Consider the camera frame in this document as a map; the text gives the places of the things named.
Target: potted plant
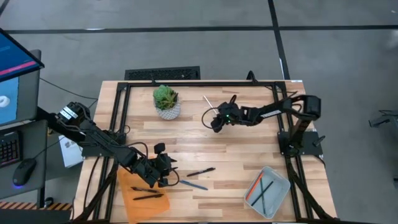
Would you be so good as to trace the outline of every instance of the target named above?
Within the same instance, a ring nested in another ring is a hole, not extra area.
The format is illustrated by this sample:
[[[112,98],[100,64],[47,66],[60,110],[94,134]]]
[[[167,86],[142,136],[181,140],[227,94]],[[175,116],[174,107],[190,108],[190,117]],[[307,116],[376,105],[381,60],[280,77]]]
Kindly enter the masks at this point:
[[[178,93],[170,87],[161,85],[154,91],[154,104],[157,113],[163,119],[174,119],[180,114],[181,104]]]

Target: white stick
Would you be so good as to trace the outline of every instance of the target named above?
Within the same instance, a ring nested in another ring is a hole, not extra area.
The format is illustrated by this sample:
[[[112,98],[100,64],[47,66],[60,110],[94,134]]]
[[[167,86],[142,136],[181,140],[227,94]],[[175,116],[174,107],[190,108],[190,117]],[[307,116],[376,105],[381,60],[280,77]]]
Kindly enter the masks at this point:
[[[210,105],[210,108],[213,107],[213,105],[211,105],[211,103],[209,102],[209,100],[207,100],[207,97],[205,95],[203,95],[203,97],[205,98],[205,100],[207,101],[207,103]],[[215,109],[213,109],[214,114],[217,115],[217,111]]]

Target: pen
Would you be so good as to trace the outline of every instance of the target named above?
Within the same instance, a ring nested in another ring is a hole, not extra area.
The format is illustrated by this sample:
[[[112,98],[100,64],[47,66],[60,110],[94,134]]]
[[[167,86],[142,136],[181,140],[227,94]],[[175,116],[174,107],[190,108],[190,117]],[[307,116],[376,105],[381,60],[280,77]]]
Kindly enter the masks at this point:
[[[132,188],[133,190],[136,190],[136,191],[146,191],[146,192],[155,193],[155,194],[158,194],[158,193],[159,193],[157,190],[142,189],[142,188],[139,188],[139,187],[131,187],[131,188]]]
[[[205,170],[201,170],[201,171],[198,171],[198,172],[194,172],[194,173],[192,173],[192,174],[188,174],[187,177],[191,177],[191,176],[193,176],[193,175],[202,174],[202,173],[204,173],[204,172],[213,171],[213,170],[215,170],[215,169],[216,169],[216,168],[211,167],[211,168],[209,168],[209,169],[205,169]]]
[[[147,198],[158,198],[161,196],[163,196],[163,194],[143,196],[143,197],[134,198],[133,200],[143,200],[143,199],[147,199]]]
[[[193,183],[189,183],[189,182],[186,181],[186,180],[180,180],[180,183],[181,183],[181,184],[189,185],[189,186],[191,186],[191,187],[196,187],[196,188],[199,188],[199,189],[202,189],[202,190],[208,190],[206,187],[202,187],[202,186],[199,186],[199,185],[196,185],[196,184],[193,184]]]
[[[262,180],[260,180],[260,187],[261,187],[261,192],[264,190],[264,187],[262,186]],[[261,200],[262,200],[262,212],[266,215],[266,205],[264,203],[264,195],[261,195]]]
[[[271,181],[271,183],[268,184],[268,186],[261,192],[261,194],[254,200],[254,202],[251,204],[251,206],[253,206],[262,195],[264,195],[264,193],[266,192],[266,190],[268,190],[268,188],[274,183],[274,181]]]

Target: marker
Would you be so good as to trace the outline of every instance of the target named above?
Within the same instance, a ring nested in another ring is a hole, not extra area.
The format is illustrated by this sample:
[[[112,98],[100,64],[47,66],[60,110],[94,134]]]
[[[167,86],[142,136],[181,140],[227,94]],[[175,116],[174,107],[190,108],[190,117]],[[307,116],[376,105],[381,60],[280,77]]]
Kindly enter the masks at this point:
[[[216,168],[214,168],[214,167],[210,167],[209,169],[205,169],[205,170],[201,170],[201,171],[198,171],[198,172],[194,172],[194,173],[192,173],[192,174],[188,174],[187,177],[191,177],[191,176],[193,176],[193,175],[202,174],[202,173],[204,173],[204,172],[213,171],[213,170],[215,170],[215,169],[216,169]]]
[[[135,191],[146,191],[146,192],[150,192],[150,193],[155,193],[158,194],[159,192],[157,190],[151,190],[151,189],[142,189],[140,187],[131,187],[133,190]]]
[[[181,184],[189,185],[189,186],[191,186],[191,187],[196,187],[196,188],[199,188],[199,189],[202,189],[202,190],[208,190],[206,187],[202,187],[202,186],[199,186],[199,185],[196,185],[196,184],[193,184],[193,183],[189,183],[189,182],[186,181],[186,180],[180,180],[180,183],[181,183]]]
[[[147,199],[147,198],[158,198],[158,197],[161,197],[161,196],[163,196],[163,194],[143,196],[143,197],[134,198],[133,200],[144,200],[144,199]]]

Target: wooden table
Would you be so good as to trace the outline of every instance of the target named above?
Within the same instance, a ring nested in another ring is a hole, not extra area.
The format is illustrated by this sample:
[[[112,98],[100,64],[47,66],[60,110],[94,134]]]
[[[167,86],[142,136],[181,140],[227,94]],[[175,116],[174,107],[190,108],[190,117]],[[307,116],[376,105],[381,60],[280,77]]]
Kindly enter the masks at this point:
[[[302,82],[285,83],[288,91],[305,93]],[[101,129],[109,128],[117,84],[116,81],[102,84],[94,117]],[[233,94],[237,94],[236,102],[239,106],[261,107],[274,102],[272,92],[261,86],[173,87],[182,100],[181,114],[173,121],[164,121],[157,115],[152,102],[154,89],[154,87],[131,89],[126,118],[126,124],[131,127],[131,132],[127,135],[127,143],[146,142],[150,155],[154,155],[154,144],[166,143],[165,152],[178,160],[173,165],[178,167],[180,176],[209,190],[194,189],[183,184],[168,187],[170,210],[148,222],[271,222],[272,220],[262,218],[249,208],[243,201],[243,195],[264,166],[270,166],[287,177],[284,158],[279,154],[277,118],[265,119],[253,127],[225,126],[216,134],[202,125],[201,116],[209,108],[203,95],[206,95],[213,106],[229,101]],[[116,127],[119,126],[124,92],[121,95]],[[210,111],[205,117],[205,122],[209,125],[213,115],[214,113]],[[137,146],[137,148],[144,152],[143,147]],[[313,156],[302,156],[302,160],[309,191],[325,211],[335,217],[336,212],[323,164]],[[88,177],[94,161],[95,158],[86,158],[83,163],[75,197],[75,216],[82,211]],[[88,202],[98,188],[101,164],[102,159],[99,160],[91,180]],[[216,170],[190,178],[185,177],[195,170],[209,167],[215,167]],[[174,182],[175,178],[173,174],[170,175],[169,182]],[[118,184],[116,189],[111,222],[127,222]],[[302,216],[305,217],[302,194],[299,190],[297,192]],[[105,192],[100,218],[104,217],[107,197],[108,193]],[[295,220],[290,193],[273,220],[279,222]]]

